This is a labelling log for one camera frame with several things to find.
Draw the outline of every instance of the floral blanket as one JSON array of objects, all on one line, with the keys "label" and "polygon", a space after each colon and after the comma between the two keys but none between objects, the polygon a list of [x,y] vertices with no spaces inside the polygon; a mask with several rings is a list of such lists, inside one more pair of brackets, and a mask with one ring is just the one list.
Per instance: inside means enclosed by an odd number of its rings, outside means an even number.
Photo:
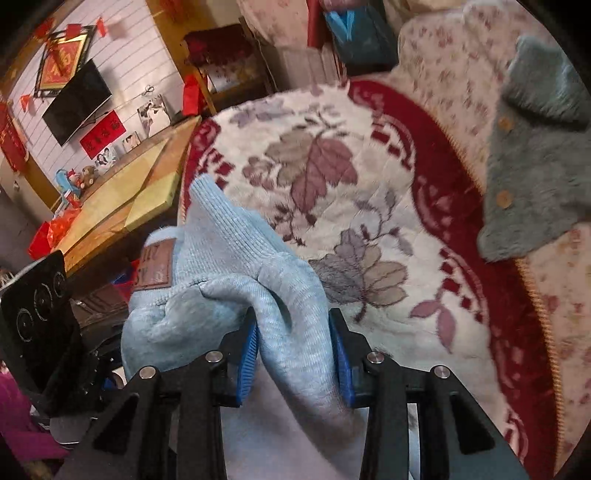
[{"label": "floral blanket", "polygon": [[482,196],[424,110],[370,80],[246,103],[194,133],[181,213],[203,173],[310,262],[351,329],[401,365],[449,366],[532,479],[551,478],[538,313],[514,262],[478,255]]}]

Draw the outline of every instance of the red banner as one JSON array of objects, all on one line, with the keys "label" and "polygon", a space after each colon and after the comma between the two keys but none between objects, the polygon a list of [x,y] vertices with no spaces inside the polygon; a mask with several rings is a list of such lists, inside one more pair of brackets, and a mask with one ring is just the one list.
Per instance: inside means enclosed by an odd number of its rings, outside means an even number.
[{"label": "red banner", "polygon": [[0,148],[13,171],[23,171],[29,151],[22,143],[6,103],[0,103]]},{"label": "red banner", "polygon": [[121,120],[119,120],[117,113],[113,110],[80,140],[80,145],[82,145],[82,148],[84,148],[90,158],[95,158],[101,150],[110,143],[113,143],[124,133],[125,127],[121,123]]}]

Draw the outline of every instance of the brown leather tag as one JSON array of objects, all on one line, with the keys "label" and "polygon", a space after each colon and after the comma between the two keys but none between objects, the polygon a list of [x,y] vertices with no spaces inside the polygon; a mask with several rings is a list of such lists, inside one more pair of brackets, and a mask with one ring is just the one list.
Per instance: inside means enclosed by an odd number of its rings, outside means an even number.
[{"label": "brown leather tag", "polygon": [[166,288],[173,282],[174,238],[144,247],[139,259],[135,290]]}]

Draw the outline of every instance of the teddy bear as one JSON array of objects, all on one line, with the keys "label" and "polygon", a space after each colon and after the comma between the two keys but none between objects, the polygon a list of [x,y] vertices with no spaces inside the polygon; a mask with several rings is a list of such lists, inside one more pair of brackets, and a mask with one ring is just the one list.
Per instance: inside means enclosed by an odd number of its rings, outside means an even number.
[{"label": "teddy bear", "polygon": [[87,165],[82,169],[82,183],[80,184],[80,188],[86,190],[95,182],[97,177],[98,173],[94,165]]}]

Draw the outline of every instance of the stuffed toy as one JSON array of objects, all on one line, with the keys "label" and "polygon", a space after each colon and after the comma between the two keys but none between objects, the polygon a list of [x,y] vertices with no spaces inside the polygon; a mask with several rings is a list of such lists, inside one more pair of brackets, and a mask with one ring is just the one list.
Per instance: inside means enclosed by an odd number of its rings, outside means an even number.
[{"label": "stuffed toy", "polygon": [[86,190],[95,182],[98,176],[98,172],[94,165],[87,165],[82,169],[82,183],[80,184],[80,188]]},{"label": "stuffed toy", "polygon": [[67,176],[68,182],[70,182],[71,186],[73,186],[77,189],[81,188],[80,185],[82,184],[82,178],[80,177],[79,173],[76,173],[72,169],[68,173],[66,173],[66,176]]}]

